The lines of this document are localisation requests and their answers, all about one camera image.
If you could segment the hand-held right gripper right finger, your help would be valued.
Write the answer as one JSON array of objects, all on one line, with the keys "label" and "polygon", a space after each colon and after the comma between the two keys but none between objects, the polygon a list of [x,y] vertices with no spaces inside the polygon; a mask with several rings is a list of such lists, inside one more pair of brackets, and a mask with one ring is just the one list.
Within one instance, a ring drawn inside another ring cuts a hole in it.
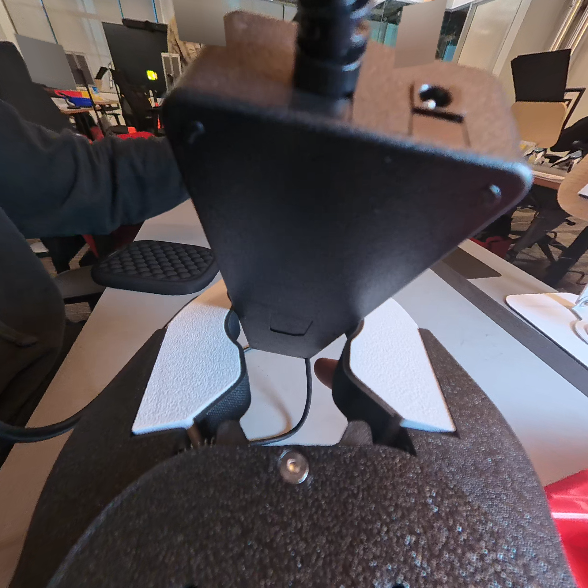
[{"label": "hand-held right gripper right finger", "polygon": [[349,423],[341,444],[415,454],[409,430],[456,435],[420,330],[393,298],[347,335],[332,396]]}]

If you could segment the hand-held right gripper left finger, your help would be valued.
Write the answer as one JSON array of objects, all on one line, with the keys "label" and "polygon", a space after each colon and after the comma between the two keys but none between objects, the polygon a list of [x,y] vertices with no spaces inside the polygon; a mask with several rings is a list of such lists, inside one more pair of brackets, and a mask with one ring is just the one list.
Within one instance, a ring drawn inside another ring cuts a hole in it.
[{"label": "hand-held right gripper left finger", "polygon": [[239,319],[225,285],[213,285],[166,325],[131,431],[191,429],[213,440],[251,405]]}]

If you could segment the red plastic bin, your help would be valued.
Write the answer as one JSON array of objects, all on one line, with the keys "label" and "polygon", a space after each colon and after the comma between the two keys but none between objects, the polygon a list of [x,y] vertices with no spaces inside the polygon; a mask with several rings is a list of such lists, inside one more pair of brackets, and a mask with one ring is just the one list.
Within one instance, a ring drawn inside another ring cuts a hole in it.
[{"label": "red plastic bin", "polygon": [[545,493],[577,587],[587,587],[587,469],[548,484]]}]

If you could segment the person's left forearm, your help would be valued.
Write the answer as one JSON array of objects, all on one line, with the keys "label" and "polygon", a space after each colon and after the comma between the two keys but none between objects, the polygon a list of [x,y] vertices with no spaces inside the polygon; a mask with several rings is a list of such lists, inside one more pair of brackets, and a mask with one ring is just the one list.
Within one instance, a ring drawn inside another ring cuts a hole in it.
[{"label": "person's left forearm", "polygon": [[1,239],[108,234],[189,195],[165,138],[89,142],[1,101]]}]

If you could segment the person's right hand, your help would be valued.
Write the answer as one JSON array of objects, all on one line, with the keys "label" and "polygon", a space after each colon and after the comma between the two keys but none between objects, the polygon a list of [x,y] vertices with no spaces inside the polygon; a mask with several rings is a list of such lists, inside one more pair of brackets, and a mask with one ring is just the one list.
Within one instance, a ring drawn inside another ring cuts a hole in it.
[{"label": "person's right hand", "polygon": [[313,365],[313,371],[318,381],[326,386],[329,390],[333,389],[334,376],[338,367],[339,361],[326,357],[316,359]]}]

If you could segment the black wrist rest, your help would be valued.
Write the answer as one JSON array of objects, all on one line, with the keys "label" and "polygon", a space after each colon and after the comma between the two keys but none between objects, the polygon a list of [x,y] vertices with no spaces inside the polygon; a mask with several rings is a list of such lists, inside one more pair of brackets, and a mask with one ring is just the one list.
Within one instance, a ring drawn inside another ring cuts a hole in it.
[{"label": "black wrist rest", "polygon": [[97,261],[91,277],[106,288],[180,296],[204,290],[218,271],[207,247],[137,240]]}]

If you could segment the red bag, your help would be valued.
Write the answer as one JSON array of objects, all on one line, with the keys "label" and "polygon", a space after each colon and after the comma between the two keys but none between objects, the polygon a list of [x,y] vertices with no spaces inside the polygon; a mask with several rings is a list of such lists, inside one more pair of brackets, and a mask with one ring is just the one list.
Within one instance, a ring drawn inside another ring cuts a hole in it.
[{"label": "red bag", "polygon": [[483,240],[472,238],[470,240],[501,259],[506,258],[513,244],[513,239],[501,236],[491,236]]}]

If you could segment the white board stand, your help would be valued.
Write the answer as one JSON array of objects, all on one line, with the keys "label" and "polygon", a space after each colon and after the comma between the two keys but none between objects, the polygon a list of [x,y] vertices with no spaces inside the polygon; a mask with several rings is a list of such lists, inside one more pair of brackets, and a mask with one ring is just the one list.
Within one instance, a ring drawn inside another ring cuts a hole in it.
[{"label": "white board stand", "polygon": [[587,367],[587,286],[579,295],[509,295],[506,305],[580,364]]}]

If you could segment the person's dark clothing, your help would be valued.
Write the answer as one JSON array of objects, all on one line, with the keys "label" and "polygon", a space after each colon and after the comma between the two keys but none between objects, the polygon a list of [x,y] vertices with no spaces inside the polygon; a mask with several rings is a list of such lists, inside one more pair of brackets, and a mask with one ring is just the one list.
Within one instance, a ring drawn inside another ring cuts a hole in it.
[{"label": "person's dark clothing", "polygon": [[55,373],[65,331],[62,295],[1,212],[1,421],[24,425]]}]

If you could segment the red chair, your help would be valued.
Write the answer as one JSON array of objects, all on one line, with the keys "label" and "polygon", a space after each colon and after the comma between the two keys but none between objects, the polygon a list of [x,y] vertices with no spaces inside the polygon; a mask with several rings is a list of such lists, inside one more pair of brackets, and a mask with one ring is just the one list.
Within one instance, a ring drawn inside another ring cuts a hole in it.
[{"label": "red chair", "polygon": [[[148,131],[139,131],[134,127],[127,127],[127,133],[114,134],[115,137],[127,140],[156,138],[156,135]],[[92,252],[94,260],[103,258],[122,246],[133,242],[142,228],[143,222],[138,224],[123,224],[107,235],[84,234],[84,240]]]}]

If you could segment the wooden black chair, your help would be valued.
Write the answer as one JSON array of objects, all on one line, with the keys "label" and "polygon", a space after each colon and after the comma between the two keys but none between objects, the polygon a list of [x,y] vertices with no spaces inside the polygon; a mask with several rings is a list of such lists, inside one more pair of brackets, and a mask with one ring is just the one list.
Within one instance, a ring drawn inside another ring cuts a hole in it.
[{"label": "wooden black chair", "polygon": [[564,94],[570,49],[519,55],[511,60],[515,102],[511,107],[520,139],[539,148],[558,140],[566,117]]}]

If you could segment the black office chair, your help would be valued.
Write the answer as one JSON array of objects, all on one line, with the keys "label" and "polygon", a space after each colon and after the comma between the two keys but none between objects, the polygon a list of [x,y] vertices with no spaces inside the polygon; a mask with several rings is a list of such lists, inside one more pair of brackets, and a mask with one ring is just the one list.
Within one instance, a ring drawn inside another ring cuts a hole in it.
[{"label": "black office chair", "polygon": [[57,133],[74,130],[46,90],[32,81],[19,50],[8,41],[1,41],[1,99],[28,122]]}]

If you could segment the black monitor screen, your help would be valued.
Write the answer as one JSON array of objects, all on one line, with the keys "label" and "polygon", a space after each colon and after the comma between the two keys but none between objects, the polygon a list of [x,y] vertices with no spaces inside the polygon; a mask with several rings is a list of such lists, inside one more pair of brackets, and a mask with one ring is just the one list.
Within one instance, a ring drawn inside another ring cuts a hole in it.
[{"label": "black monitor screen", "polygon": [[162,54],[168,51],[168,26],[150,21],[123,19],[122,24],[102,22],[114,69],[128,84],[151,91],[157,98],[166,92]]}]

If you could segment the grey light panel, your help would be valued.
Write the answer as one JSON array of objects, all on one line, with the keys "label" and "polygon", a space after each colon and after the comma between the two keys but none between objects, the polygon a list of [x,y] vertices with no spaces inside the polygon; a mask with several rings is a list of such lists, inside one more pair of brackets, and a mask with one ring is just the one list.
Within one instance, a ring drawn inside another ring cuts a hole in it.
[{"label": "grey light panel", "polygon": [[34,83],[63,91],[77,89],[62,46],[19,34],[16,34],[16,39]]}]

